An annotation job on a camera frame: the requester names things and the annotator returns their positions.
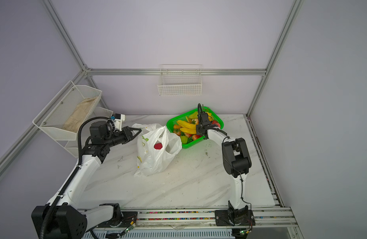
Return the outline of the fake pink dragon fruit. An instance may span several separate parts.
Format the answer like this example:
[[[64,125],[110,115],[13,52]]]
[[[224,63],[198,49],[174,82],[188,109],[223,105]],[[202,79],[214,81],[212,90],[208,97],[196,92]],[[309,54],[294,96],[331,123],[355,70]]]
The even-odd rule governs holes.
[[[154,145],[154,149],[156,149],[156,150],[161,150],[162,148],[163,148],[163,144],[162,143],[156,143]]]

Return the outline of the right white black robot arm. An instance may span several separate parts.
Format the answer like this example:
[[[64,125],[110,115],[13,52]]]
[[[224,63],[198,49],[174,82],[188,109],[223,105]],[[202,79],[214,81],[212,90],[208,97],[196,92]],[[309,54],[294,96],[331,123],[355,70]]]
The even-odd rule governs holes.
[[[234,138],[208,119],[208,114],[198,106],[196,133],[214,141],[221,148],[222,164],[230,176],[231,195],[228,200],[226,223],[232,226],[254,225],[251,203],[244,200],[244,181],[252,166],[251,157],[243,138]]]

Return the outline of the white plastic bag lemon print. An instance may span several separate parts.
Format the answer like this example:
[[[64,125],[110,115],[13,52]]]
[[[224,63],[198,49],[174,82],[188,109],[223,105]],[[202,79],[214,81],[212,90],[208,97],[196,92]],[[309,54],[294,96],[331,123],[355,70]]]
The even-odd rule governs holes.
[[[137,136],[137,171],[134,176],[147,177],[167,169],[182,149],[180,137],[158,123],[136,123],[132,127],[142,129]],[[162,143],[163,148],[154,149],[156,143]]]

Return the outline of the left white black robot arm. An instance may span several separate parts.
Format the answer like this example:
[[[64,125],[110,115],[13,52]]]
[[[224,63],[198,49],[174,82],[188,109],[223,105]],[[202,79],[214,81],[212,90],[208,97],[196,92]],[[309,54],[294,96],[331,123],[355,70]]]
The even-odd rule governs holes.
[[[93,117],[81,124],[77,132],[78,161],[75,168],[48,203],[35,207],[31,214],[38,238],[81,239],[102,223],[110,227],[125,223],[118,203],[79,209],[79,202],[111,147],[133,141],[141,131],[128,126],[119,129],[113,117]]]

